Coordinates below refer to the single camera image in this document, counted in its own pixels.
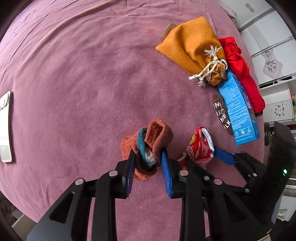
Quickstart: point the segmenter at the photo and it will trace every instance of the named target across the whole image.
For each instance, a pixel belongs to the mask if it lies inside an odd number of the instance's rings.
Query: black device
[[[204,210],[210,225],[207,240],[256,241],[268,234],[275,204],[296,161],[296,143],[288,127],[275,123],[271,145],[267,167],[247,153],[215,149],[216,157],[234,165],[246,180],[243,188],[225,184],[190,159],[182,169],[162,150],[166,191],[170,198],[182,198],[179,241],[205,240]],[[131,151],[128,160],[99,179],[75,180],[27,241],[85,241],[92,197],[96,198],[92,241],[116,241],[115,198],[125,199],[131,192],[136,161],[141,163],[141,157]]]

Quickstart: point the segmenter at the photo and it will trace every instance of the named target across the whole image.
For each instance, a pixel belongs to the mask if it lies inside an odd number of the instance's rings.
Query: blue box
[[[226,80],[218,90],[223,97],[237,146],[255,141],[260,137],[255,114],[246,91],[235,74],[228,69]]]

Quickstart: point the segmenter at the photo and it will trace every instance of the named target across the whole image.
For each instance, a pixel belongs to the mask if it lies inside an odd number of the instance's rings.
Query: red snack bag
[[[178,160],[183,169],[185,167],[185,158],[188,156],[195,163],[205,167],[214,157],[214,144],[209,134],[209,130],[205,127],[198,127],[187,146],[183,156]]]

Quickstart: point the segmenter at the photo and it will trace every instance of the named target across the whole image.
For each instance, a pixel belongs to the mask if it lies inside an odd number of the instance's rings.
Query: metal screw
[[[118,172],[116,170],[112,170],[109,172],[109,176],[111,176],[111,177],[115,177],[115,176],[117,176],[117,174],[118,174]]]
[[[187,176],[189,174],[187,170],[181,170],[179,173],[181,176]]]
[[[75,180],[76,185],[81,185],[82,183],[84,183],[84,180],[82,178],[78,178]]]
[[[219,179],[219,178],[215,178],[215,179],[214,179],[214,183],[215,183],[216,185],[221,185],[221,184],[223,183],[223,181],[222,181],[221,179]]]

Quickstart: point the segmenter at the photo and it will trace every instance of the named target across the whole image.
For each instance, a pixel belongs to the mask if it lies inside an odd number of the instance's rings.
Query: white drawstring
[[[211,50],[206,50],[205,49],[205,55],[208,56],[211,60],[211,57],[213,57],[213,61],[208,63],[207,66],[203,69],[203,71],[201,71],[199,74],[195,74],[193,76],[189,77],[189,80],[193,80],[193,79],[197,79],[199,78],[199,82],[198,82],[198,86],[199,87],[204,87],[205,88],[205,81],[204,79],[206,79],[207,81],[209,81],[211,79],[211,74],[212,72],[215,70],[215,68],[217,67],[218,64],[221,64],[223,67],[223,70],[226,71],[228,69],[228,64],[224,59],[219,60],[216,53],[222,49],[222,47],[217,48],[217,46],[214,48],[214,46],[211,45]]]

